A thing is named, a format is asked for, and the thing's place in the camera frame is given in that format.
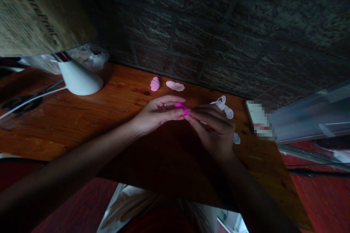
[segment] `dark brick wall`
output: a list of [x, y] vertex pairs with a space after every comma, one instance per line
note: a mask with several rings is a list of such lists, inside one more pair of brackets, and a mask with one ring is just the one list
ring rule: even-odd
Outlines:
[[292, 103], [350, 77], [350, 0], [79, 0], [111, 61]]

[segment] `wooden table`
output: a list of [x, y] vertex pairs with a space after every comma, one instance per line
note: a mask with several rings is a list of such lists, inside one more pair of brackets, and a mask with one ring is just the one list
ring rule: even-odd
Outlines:
[[[169, 78], [162, 76], [159, 76], [162, 87], [152, 92], [149, 84], [156, 75], [111, 63], [105, 65], [102, 76], [106, 85], [96, 94], [76, 96], [68, 90], [59, 91], [44, 97], [33, 111], [2, 119], [0, 151], [51, 161], [128, 121], [155, 97], [179, 95], [187, 99], [186, 105], [197, 106], [224, 94], [187, 83], [183, 83], [184, 91], [176, 92], [165, 85]], [[14, 73], [0, 81], [1, 102], [34, 94], [60, 78], [34, 68]], [[252, 133], [243, 98], [225, 95], [241, 138], [240, 145], [234, 144], [234, 152], [296, 225], [312, 230], [276, 144], [259, 140]], [[166, 123], [141, 138], [111, 161], [99, 176], [167, 196], [237, 210], [223, 175], [186, 121]]]

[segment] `hand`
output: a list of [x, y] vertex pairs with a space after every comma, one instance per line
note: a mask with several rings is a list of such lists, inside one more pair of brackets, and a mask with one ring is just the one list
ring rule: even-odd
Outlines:
[[[229, 121], [215, 105], [203, 105], [188, 110], [190, 116], [184, 118], [197, 131], [204, 148], [218, 162], [231, 160], [234, 130], [236, 125]], [[212, 129], [206, 130], [199, 122], [206, 122]]]
[[147, 106], [130, 122], [140, 136], [147, 135], [170, 120], [183, 120], [183, 109], [175, 108], [175, 103], [184, 103], [186, 99], [166, 95], [151, 100]]

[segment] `wrist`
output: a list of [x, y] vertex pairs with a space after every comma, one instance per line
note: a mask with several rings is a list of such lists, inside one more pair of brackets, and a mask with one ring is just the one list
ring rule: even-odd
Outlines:
[[125, 126], [126, 132], [134, 136], [136, 139], [145, 135], [143, 134], [140, 125], [134, 121], [134, 118], [126, 122], [123, 126]]
[[232, 152], [232, 155], [230, 157], [226, 159], [217, 160], [217, 163], [223, 171], [229, 171], [235, 169], [240, 164], [240, 161], [237, 158], [237, 156]]

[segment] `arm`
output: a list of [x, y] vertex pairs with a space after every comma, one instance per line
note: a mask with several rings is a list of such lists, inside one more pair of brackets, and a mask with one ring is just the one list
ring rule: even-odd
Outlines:
[[170, 95], [156, 98], [133, 120], [55, 159], [4, 190], [0, 195], [1, 227], [16, 232], [33, 229], [132, 142], [166, 121], [183, 120], [183, 109], [171, 109], [171, 105], [185, 101]]
[[[200, 106], [189, 113], [185, 119], [225, 174], [249, 232], [300, 232], [234, 154], [236, 125], [223, 116], [216, 105]], [[205, 129], [198, 120], [212, 129]]]

